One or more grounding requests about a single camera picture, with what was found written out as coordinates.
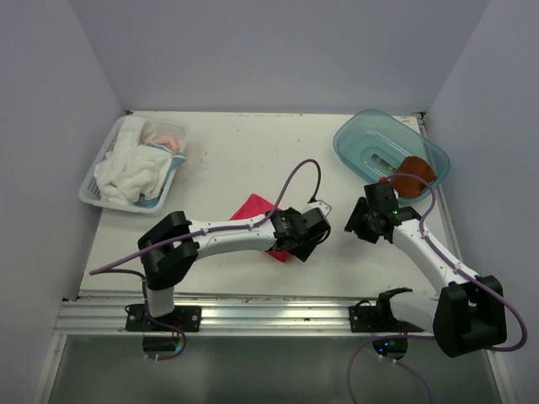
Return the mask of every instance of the red cloth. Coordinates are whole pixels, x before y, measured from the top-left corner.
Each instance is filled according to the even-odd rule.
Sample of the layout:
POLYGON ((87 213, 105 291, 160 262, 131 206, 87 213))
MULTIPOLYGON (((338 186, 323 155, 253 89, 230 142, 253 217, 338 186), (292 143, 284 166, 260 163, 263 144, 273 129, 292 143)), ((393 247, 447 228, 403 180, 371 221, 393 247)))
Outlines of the red cloth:
MULTIPOLYGON (((230 219, 233 221, 248 219, 249 217, 266 213, 267 211, 271 210, 272 207, 273 204, 268 202, 266 199, 258 196, 257 194, 251 194, 242 207, 239 208, 239 210, 230 219)), ((284 251, 268 251, 267 253, 282 263, 291 257, 291 254, 284 251)))

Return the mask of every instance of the tabletop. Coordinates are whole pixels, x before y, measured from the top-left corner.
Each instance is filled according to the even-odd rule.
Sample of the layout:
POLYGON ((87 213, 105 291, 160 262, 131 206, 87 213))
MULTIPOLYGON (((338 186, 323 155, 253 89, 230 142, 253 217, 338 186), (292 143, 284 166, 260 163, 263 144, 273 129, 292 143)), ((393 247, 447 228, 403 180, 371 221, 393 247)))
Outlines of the tabletop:
MULTIPOLYGON (((209 112, 135 112, 148 119, 184 122, 191 127, 185 155, 163 210, 143 215, 104 209, 80 287, 80 295, 139 294, 140 280, 122 274, 90 276, 91 269, 133 253, 137 240, 166 214, 183 210, 190 220, 225 221, 250 194, 274 202, 290 171, 306 158, 318 160, 322 184, 318 197, 332 205, 330 238, 302 263, 281 263, 264 252, 233 252, 196 262, 177 294, 372 297, 407 286, 419 293, 434 289, 414 263, 389 242, 363 242, 344 232, 365 181, 350 171, 333 149, 345 114, 239 114, 209 112)), ((419 132, 412 116, 395 117, 419 132)), ((316 184, 314 166, 303 167, 280 207, 301 210, 316 184)), ((414 205, 422 214, 426 198, 414 205)), ((440 209, 427 226, 446 242, 440 209)), ((143 272, 140 260, 121 266, 143 272)))

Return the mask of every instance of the gray floor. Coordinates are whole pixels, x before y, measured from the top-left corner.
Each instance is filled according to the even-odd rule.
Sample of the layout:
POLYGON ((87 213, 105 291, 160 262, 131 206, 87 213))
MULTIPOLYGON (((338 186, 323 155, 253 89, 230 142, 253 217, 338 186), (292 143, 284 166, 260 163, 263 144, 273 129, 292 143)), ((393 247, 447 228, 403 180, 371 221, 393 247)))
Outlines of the gray floor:
MULTIPOLYGON (((145 362, 141 337, 69 337, 51 404, 349 403, 345 370, 361 338, 194 337, 185 354, 145 362)), ((412 341, 404 357, 431 383, 435 402, 500 403, 484 352, 447 358, 433 342, 412 341)), ((360 402, 427 403, 420 380, 358 356, 360 402)))

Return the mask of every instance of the white towel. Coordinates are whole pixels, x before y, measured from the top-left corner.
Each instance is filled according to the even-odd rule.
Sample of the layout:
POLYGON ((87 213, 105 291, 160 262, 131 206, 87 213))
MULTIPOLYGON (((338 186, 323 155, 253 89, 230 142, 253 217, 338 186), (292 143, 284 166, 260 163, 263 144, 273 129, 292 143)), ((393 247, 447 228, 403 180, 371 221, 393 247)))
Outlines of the white towel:
POLYGON ((125 117, 113 151, 93 172, 101 199, 131 205, 141 194, 146 199, 159 196, 172 157, 170 152, 144 145, 156 135, 152 122, 133 115, 125 117))

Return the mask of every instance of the brown object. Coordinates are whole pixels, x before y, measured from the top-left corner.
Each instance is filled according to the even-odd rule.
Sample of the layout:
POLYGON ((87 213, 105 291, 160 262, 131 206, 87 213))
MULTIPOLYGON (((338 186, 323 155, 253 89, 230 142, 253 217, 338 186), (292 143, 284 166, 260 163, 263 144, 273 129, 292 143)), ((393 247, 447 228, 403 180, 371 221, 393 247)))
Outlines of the brown object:
MULTIPOLYGON (((427 183, 436 179, 435 172, 432 171, 430 165, 421 157, 416 156, 406 157, 401 165, 398 166, 396 173, 417 175, 427 183)), ((423 183, 409 177, 395 177, 391 180, 391 185, 398 192, 400 198, 417 198, 424 189, 423 183)))

